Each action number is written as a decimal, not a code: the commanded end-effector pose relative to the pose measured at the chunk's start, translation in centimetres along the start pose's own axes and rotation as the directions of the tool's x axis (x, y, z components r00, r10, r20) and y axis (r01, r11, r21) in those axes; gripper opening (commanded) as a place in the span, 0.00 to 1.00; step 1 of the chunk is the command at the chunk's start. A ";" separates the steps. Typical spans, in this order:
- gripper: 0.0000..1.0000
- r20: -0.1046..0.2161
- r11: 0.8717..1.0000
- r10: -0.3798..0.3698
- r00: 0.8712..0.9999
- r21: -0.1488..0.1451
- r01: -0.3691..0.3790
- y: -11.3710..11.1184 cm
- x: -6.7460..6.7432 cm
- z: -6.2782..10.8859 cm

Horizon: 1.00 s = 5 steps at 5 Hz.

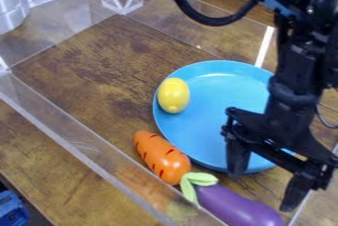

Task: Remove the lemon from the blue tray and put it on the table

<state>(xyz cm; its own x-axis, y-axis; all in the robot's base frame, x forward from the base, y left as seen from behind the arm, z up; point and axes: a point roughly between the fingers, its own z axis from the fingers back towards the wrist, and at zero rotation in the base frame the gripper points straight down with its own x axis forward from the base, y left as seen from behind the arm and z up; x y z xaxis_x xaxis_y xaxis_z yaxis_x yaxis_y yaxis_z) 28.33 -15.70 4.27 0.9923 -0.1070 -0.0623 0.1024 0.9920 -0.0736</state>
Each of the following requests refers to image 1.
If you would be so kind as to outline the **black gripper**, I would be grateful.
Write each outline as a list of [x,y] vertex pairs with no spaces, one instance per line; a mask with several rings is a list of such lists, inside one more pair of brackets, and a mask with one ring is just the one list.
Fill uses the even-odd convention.
[[269,100],[262,113],[232,107],[222,126],[226,139],[228,173],[237,180],[248,171],[254,153],[293,173],[281,211],[293,212],[312,189],[329,186],[338,157],[310,132],[322,90],[297,91],[277,77],[270,79]]

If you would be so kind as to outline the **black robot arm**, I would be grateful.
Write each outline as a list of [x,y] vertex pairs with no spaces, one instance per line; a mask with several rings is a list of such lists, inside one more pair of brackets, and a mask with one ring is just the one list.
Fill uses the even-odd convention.
[[293,173],[281,210],[293,211],[313,189],[327,188],[338,157],[310,131],[322,92],[338,87],[338,0],[252,0],[276,12],[278,67],[262,113],[226,110],[229,175],[237,179],[258,153]]

